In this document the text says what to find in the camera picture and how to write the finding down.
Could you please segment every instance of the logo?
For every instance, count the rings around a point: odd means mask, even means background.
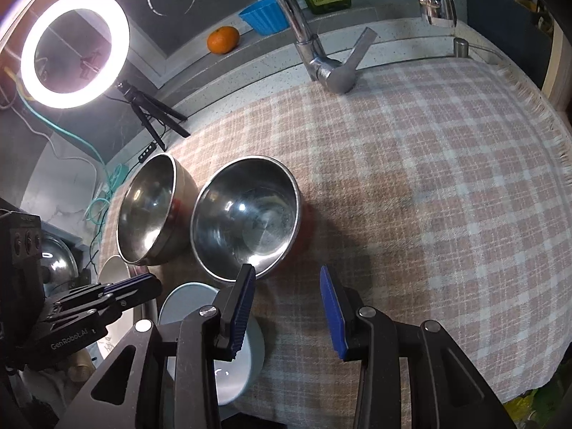
[[[81,331],[76,332],[74,335],[64,337],[59,342],[54,342],[54,343],[50,344],[50,348],[52,350],[57,350],[59,347],[70,344],[70,343],[74,342],[75,340],[80,339],[87,334],[89,334],[87,329],[81,329]]]

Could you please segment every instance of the white bowl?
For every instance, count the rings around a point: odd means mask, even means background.
[[[146,266],[130,266],[125,264],[119,255],[113,255],[105,262],[104,267],[99,272],[97,281],[103,284],[115,283],[144,272],[149,272]],[[157,304],[155,300],[124,311],[117,321],[107,326],[107,335],[97,341],[97,348],[99,348],[101,356],[105,359],[119,340],[133,327],[133,324],[143,318],[157,322]]]
[[[159,314],[159,324],[181,321],[204,305],[210,305],[218,289],[205,283],[189,282],[173,290]],[[176,358],[167,360],[167,371],[174,379]],[[216,392],[219,405],[226,405],[240,397],[256,380],[264,364],[264,338],[253,316],[248,319],[242,349],[230,363],[215,360]]]

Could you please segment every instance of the checkered cloth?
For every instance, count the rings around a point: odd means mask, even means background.
[[[173,147],[199,187],[234,158],[275,157],[312,207],[307,249],[256,284],[252,312],[266,360],[240,410],[303,427],[350,427],[359,364],[341,362],[332,348],[323,263],[394,320],[440,321],[501,400],[548,381],[572,340],[562,153],[570,138],[519,88],[497,66],[468,59],[386,65],[362,74],[347,95],[318,83],[294,87]],[[101,260],[117,252],[120,194]],[[215,284],[190,253],[159,275],[167,291],[186,281]],[[407,420],[407,382],[402,394]]]

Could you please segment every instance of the tablecloth fringe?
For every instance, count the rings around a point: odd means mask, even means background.
[[[552,146],[562,163],[562,176],[572,186],[572,137],[557,111],[527,76],[516,74],[508,64],[500,64],[497,75],[507,82],[531,116],[537,118],[537,123],[554,133]]]

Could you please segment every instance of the yellow cable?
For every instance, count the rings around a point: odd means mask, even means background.
[[[16,74],[14,74],[14,71],[12,71],[12,69],[10,69],[7,66],[4,66],[4,72],[8,74],[10,79],[16,82],[16,88],[22,93],[22,95],[26,100],[28,100],[29,102],[35,102],[35,99],[33,97],[26,94],[26,89],[24,88],[22,81],[18,78],[18,76],[16,76]]]

